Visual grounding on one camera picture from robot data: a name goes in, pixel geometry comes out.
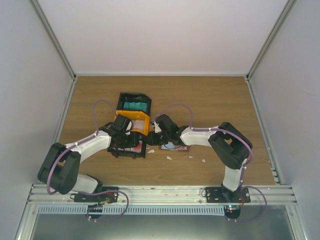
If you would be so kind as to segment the brown leather card holder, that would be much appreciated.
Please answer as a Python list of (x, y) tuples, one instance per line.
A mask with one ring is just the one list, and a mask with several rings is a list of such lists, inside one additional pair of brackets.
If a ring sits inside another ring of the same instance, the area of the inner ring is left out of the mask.
[(179, 152), (188, 152), (190, 150), (189, 146), (174, 145), (172, 142), (168, 142), (167, 144), (162, 144), (158, 148), (159, 150), (164, 150), (164, 151), (179, 151)]

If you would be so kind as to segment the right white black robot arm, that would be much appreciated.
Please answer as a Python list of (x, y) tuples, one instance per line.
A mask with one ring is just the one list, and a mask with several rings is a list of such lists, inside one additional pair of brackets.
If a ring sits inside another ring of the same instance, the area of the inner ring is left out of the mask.
[(211, 147), (225, 166), (221, 184), (221, 196), (228, 203), (240, 198), (244, 171), (253, 158), (252, 144), (232, 124), (223, 122), (220, 126), (197, 128), (155, 124), (155, 130), (148, 133), (145, 141), (150, 146), (161, 146), (169, 142), (175, 146)]

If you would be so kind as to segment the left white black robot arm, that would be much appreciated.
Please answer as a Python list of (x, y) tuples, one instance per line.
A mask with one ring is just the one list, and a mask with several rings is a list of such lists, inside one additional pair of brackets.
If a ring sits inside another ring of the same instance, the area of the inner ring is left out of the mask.
[(80, 164), (109, 148), (112, 140), (120, 134), (127, 135), (133, 125), (132, 120), (124, 126), (109, 122), (81, 140), (65, 145), (54, 143), (38, 171), (37, 179), (46, 184), (49, 195), (77, 192), (86, 195), (92, 202), (98, 202), (103, 197), (103, 189), (96, 178), (79, 173)]

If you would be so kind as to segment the black bin with red cards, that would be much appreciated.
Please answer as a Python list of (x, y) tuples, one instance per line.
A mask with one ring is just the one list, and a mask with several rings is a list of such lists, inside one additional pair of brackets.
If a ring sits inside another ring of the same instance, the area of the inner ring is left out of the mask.
[(114, 157), (129, 157), (132, 159), (145, 158), (146, 157), (146, 143), (141, 137), (137, 138), (138, 145), (134, 147), (120, 148), (110, 146), (107, 151), (111, 153)]

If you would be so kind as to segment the white card in orange bin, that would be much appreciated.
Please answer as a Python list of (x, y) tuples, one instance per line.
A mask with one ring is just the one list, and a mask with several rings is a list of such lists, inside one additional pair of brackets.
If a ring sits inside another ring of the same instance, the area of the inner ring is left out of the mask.
[(145, 121), (144, 120), (133, 120), (133, 130), (141, 131), (143, 132), (145, 129)]

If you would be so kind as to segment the teal card stack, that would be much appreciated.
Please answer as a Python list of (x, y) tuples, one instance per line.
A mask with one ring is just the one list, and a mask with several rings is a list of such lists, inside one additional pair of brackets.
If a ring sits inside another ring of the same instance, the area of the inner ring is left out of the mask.
[(147, 111), (148, 104), (146, 102), (125, 102), (123, 105), (124, 109), (134, 111)]

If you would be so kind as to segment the black bin with teal cards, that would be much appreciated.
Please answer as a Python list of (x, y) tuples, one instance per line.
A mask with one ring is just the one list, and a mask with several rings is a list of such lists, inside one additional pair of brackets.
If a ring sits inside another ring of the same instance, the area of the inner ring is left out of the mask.
[(152, 100), (146, 94), (121, 92), (116, 109), (118, 111), (142, 111), (150, 116), (151, 104)]

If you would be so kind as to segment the orange plastic bin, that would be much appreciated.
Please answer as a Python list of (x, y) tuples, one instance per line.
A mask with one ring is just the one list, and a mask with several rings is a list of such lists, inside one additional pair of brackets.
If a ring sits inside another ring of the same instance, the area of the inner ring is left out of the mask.
[(149, 124), (150, 124), (150, 116), (147, 115), (145, 112), (141, 110), (116, 110), (116, 116), (117, 115), (123, 115), (132, 121), (134, 120), (144, 120), (144, 131), (134, 130), (133, 132), (139, 132), (144, 136), (147, 136), (149, 133)]

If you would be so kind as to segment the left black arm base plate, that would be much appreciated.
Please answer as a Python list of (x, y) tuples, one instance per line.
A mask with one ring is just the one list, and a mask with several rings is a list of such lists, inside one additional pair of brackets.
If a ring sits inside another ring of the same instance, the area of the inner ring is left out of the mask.
[(117, 186), (102, 186), (92, 194), (72, 193), (70, 199), (76, 203), (116, 203), (118, 200)]

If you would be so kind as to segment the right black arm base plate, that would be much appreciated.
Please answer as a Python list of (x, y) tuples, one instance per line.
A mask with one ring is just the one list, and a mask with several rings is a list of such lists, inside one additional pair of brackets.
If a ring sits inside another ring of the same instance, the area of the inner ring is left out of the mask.
[(250, 203), (251, 198), (247, 188), (238, 188), (231, 191), (224, 186), (205, 187), (201, 191), (201, 196), (207, 203)]

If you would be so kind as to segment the aluminium front rail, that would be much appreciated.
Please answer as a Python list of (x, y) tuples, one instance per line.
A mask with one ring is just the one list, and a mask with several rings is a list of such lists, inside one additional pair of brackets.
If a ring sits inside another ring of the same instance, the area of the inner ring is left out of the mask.
[[(227, 205), (218, 196), (207, 196), (203, 185), (119, 185), (130, 205)], [(44, 184), (31, 187), (27, 202), (29, 204), (74, 204), (70, 197), (74, 194), (55, 193), (49, 195)], [(247, 205), (296, 205), (297, 200), (289, 185), (258, 185), (249, 188), (246, 197), (250, 197)]]

